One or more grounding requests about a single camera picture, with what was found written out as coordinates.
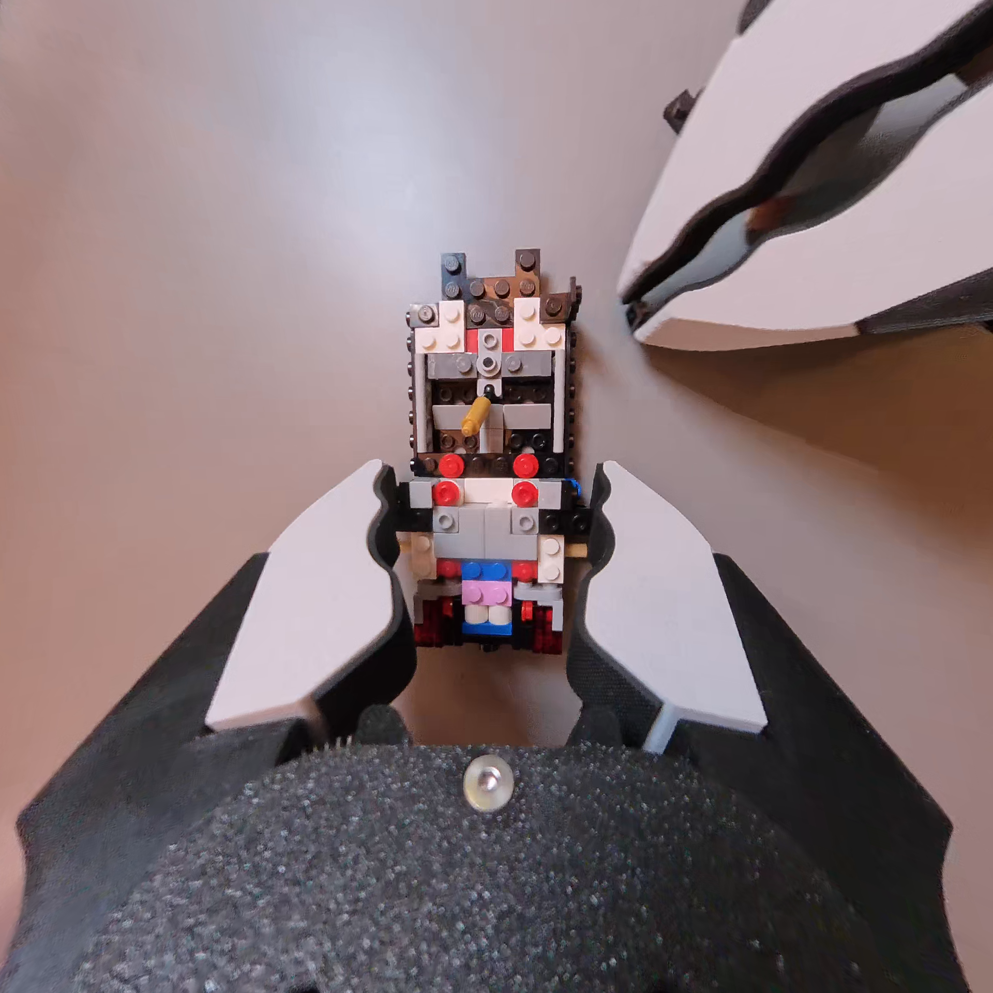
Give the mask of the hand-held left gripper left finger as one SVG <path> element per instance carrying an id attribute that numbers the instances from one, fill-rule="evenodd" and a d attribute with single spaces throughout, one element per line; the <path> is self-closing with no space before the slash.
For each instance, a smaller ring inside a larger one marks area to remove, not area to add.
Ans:
<path id="1" fill-rule="evenodd" d="M 396 482 L 373 459 L 309 505 L 268 548 L 204 724 L 213 731 L 304 719 L 353 733 L 416 669 L 393 573 Z"/>

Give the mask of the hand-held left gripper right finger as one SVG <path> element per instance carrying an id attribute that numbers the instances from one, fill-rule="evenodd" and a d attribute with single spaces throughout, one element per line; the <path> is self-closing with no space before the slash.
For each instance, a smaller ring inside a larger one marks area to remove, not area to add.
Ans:
<path id="1" fill-rule="evenodd" d="M 679 721 L 757 733 L 766 715 L 707 541 L 613 461 L 590 493 L 590 571 L 567 680 L 624 744 L 661 753 Z"/>

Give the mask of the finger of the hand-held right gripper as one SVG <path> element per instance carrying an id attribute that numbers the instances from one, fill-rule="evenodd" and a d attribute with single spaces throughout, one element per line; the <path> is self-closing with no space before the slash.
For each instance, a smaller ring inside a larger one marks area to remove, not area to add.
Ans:
<path id="1" fill-rule="evenodd" d="M 990 320 L 990 94 L 935 117 L 848 208 L 772 238 L 633 336 L 732 350 Z"/>
<path id="2" fill-rule="evenodd" d="M 830 132 L 989 43 L 990 2 L 748 2 L 651 194 L 620 302 L 638 301 L 727 219 L 775 194 Z"/>

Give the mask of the brick car model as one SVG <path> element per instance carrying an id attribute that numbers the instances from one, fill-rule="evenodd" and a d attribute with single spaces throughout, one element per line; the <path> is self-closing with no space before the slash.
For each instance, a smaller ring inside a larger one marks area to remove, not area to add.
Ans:
<path id="1" fill-rule="evenodd" d="M 419 648 L 562 651 L 565 559 L 585 555 L 574 479 L 581 290 L 540 277 L 538 249 L 508 276 L 441 254 L 439 301 L 407 310 L 412 479 L 398 530 Z"/>

